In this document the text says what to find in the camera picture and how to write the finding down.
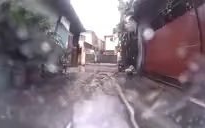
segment wet road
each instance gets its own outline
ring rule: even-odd
[[[147,78],[117,73],[115,65],[68,74],[0,93],[0,128],[205,128],[204,106]]]

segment red wall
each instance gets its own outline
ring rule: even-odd
[[[199,7],[199,19],[202,29],[200,43],[198,24],[192,10],[156,31],[155,38],[147,43],[147,72],[155,72],[168,77],[178,78],[187,69],[187,63],[193,55],[205,53],[205,4]]]
[[[200,50],[198,34],[194,12],[157,30],[155,38],[146,46],[146,71],[178,78],[190,56]]]

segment overcast sky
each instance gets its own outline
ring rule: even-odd
[[[112,34],[118,24],[118,0],[70,0],[80,21],[87,30],[93,30],[103,38]]]

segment tree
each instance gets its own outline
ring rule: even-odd
[[[120,23],[118,24],[116,30],[119,37],[119,46],[121,51],[122,63],[125,66],[136,65],[137,58],[137,43],[136,43],[136,31],[128,30],[128,21],[126,18],[131,16],[133,13],[133,2],[130,0],[124,2],[119,0],[118,10],[121,13]]]

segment house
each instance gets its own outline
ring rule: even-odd
[[[80,34],[80,49],[81,54],[79,63],[85,65],[86,63],[94,63],[100,54],[101,44],[103,44],[92,30],[82,32]]]
[[[114,51],[116,47],[118,46],[118,38],[116,38],[116,35],[106,35],[104,36],[105,40],[105,51]]]

